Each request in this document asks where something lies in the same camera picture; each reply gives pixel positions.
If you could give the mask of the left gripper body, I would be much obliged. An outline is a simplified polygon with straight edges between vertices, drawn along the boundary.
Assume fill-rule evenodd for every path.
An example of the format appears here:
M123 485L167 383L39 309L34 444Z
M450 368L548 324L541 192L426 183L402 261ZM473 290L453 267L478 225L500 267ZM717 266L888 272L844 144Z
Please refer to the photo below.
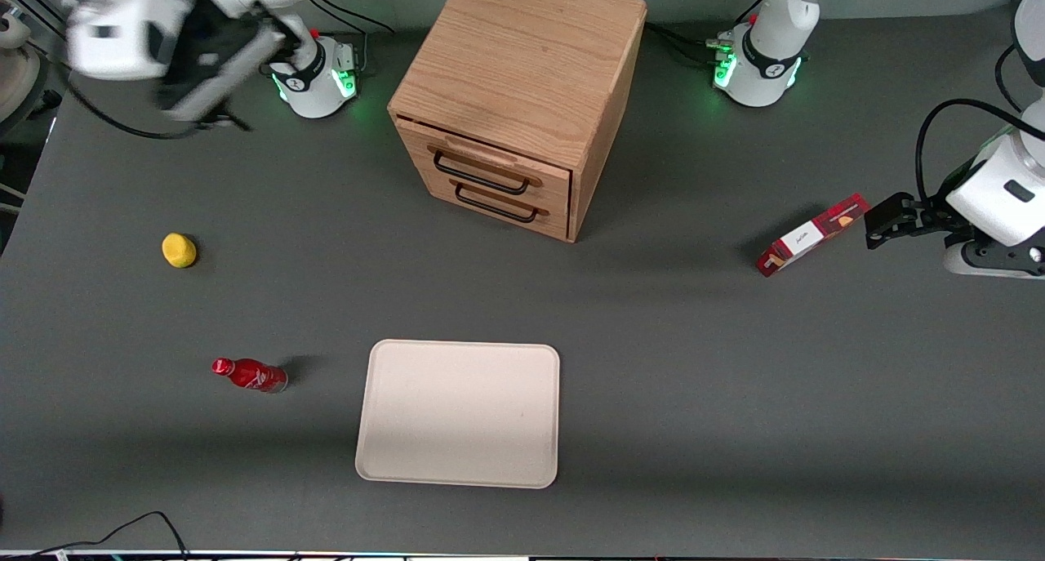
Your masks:
M930 207L963 219L1002 246L1030 240L1044 226L1043 141L999 132L956 171Z

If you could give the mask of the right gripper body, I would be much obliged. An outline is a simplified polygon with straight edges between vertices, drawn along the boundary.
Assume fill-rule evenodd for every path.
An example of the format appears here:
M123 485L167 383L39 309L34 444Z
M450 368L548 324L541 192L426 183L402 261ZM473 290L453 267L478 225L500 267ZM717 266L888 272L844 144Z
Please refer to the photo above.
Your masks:
M67 61L107 81L160 78L198 0L67 0Z

